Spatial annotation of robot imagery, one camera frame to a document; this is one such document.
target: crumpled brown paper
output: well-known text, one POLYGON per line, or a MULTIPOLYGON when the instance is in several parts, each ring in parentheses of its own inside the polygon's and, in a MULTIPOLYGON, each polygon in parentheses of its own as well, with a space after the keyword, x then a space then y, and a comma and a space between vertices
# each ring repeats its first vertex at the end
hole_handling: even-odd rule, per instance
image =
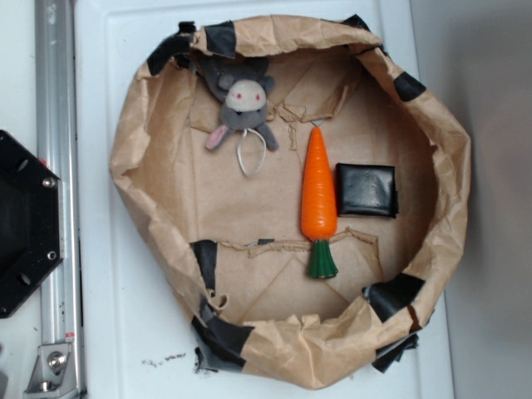
MULTIPOLYGON (((279 150, 260 173, 250 179, 239 169, 239 133, 215 152, 204 147, 219 104, 201 76, 170 61, 157 76, 146 65, 136 73, 111 174, 186 313, 201 318, 207 298, 225 322, 254 328, 240 353, 245 372, 321 388, 428 322, 463 251, 470 139, 429 91, 401 99, 395 83, 403 70, 368 31, 285 16, 234 28, 236 52, 269 57, 278 84, 268 100, 279 150), (329 118, 321 127, 332 168, 395 166, 400 205, 396 219, 339 220, 331 248, 340 271, 326 281, 305 276, 308 242, 299 227, 309 121, 318 118, 329 118), (221 248, 214 292, 189 246, 201 239, 221 248), (259 239, 275 241, 248 245, 259 239), (400 272, 425 284, 411 311, 383 323, 360 290, 400 272)), ((204 29, 192 47, 209 54, 204 29)), ((261 152, 258 140, 246 139, 246 162, 261 152)))

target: white string loop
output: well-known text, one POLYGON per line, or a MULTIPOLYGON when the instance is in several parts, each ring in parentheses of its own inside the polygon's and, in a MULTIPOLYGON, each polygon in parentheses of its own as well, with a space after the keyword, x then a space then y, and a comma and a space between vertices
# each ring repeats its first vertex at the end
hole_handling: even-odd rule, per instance
POLYGON ((240 138, 239 145, 236 147, 236 155, 239 158, 239 164, 240 169, 244 172, 244 174, 248 177, 254 176, 260 172, 261 169, 263 169, 264 165, 264 159, 266 158, 266 140, 262 137, 260 133, 258 133, 254 129, 244 129, 244 133, 242 134, 242 137, 240 138), (248 172, 246 167, 244 166, 244 161, 242 160, 242 144, 244 143, 244 140, 246 136, 248 135, 248 131, 254 133, 263 143, 263 157, 262 160, 260 160, 260 164, 253 172, 248 172))

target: plush toy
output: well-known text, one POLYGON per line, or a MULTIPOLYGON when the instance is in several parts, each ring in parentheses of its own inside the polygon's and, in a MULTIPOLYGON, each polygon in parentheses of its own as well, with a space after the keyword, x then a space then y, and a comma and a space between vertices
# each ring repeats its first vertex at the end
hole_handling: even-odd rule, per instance
POLYGON ((222 125, 207 140, 207 148, 216 150, 235 131, 257 131, 271 150, 278 143, 266 124, 266 95, 275 87, 275 80, 266 76, 268 59, 249 58, 242 64, 227 64, 217 57, 201 61, 207 86, 223 102, 219 117, 222 125))

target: black hexagonal object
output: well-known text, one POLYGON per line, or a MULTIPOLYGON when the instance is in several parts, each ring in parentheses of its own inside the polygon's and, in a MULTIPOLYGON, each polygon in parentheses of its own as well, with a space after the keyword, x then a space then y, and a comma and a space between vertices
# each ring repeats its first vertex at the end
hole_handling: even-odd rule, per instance
POLYGON ((61 181, 0 131, 0 318, 8 318, 61 262, 61 181))

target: brown paper bag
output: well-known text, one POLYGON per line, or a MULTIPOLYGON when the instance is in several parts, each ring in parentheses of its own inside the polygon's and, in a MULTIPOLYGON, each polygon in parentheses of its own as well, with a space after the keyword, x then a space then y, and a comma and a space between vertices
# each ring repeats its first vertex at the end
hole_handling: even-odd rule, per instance
MULTIPOLYGON (((262 147, 246 140, 253 163, 262 147)), ((186 25, 155 50, 131 83, 111 173, 190 315, 202 366, 315 389, 389 363, 428 323, 462 255, 470 139, 356 18, 256 17, 186 25), (269 59, 279 149, 253 178, 235 156, 239 133, 205 148, 220 104, 196 73, 202 54, 269 59), (299 227, 316 119, 332 167, 395 166, 400 204, 395 219, 339 219, 329 280, 307 277, 299 227)))

